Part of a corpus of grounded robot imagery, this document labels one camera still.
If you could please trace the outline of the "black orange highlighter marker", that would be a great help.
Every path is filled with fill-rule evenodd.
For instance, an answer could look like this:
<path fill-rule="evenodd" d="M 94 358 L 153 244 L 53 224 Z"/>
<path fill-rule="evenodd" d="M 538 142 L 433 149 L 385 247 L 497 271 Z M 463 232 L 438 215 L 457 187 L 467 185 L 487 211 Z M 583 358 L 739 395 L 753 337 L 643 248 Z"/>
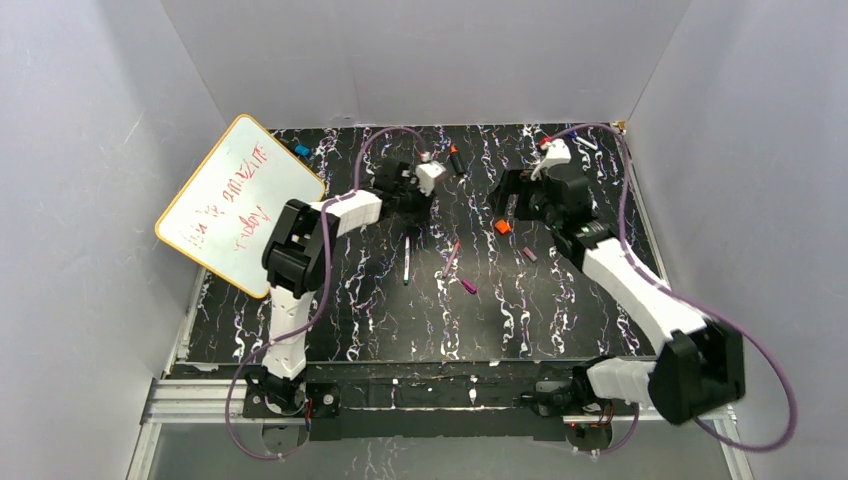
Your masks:
<path fill-rule="evenodd" d="M 449 159 L 453 170 L 457 176 L 464 176 L 467 171 L 466 163 L 463 160 L 456 145 L 451 145 L 449 148 Z"/>

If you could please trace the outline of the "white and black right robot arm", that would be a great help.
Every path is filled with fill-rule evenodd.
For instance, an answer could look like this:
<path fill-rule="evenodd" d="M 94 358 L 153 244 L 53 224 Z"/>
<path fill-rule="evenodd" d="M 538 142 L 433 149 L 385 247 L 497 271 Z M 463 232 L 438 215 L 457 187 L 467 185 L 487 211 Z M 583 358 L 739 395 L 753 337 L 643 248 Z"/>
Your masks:
<path fill-rule="evenodd" d="M 564 396 L 569 404 L 622 400 L 651 406 L 681 425 L 745 396 L 741 333 L 662 292 L 656 278 L 639 275 L 615 229 L 594 214 L 581 168 L 509 169 L 488 201 L 502 215 L 511 200 L 515 218 L 547 227 L 557 251 L 625 310 L 657 355 L 654 361 L 604 355 L 576 366 Z"/>

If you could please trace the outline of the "orange marker cap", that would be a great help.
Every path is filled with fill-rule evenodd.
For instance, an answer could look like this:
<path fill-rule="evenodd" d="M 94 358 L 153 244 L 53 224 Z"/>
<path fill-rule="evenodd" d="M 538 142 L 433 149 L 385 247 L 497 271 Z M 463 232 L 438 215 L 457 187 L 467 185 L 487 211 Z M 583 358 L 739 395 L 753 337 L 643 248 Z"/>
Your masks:
<path fill-rule="evenodd" d="M 501 235 L 507 235 L 512 232 L 512 228 L 505 220 L 498 220 L 494 225 L 495 230 Z"/>

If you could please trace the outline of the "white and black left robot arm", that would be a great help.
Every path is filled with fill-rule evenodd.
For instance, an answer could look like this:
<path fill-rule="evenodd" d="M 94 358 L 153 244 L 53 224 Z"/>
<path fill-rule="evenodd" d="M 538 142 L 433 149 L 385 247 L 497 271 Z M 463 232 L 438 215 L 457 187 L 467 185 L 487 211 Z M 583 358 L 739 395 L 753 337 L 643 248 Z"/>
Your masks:
<path fill-rule="evenodd" d="M 244 375 L 271 412 L 300 414 L 310 402 L 302 376 L 306 333 L 329 300 L 326 284 L 337 239 L 392 216 L 410 223 L 427 220 L 445 173 L 436 161 L 399 162 L 382 169 L 365 188 L 320 202 L 285 204 L 261 258 L 270 287 L 269 340 L 257 355 L 260 369 Z"/>

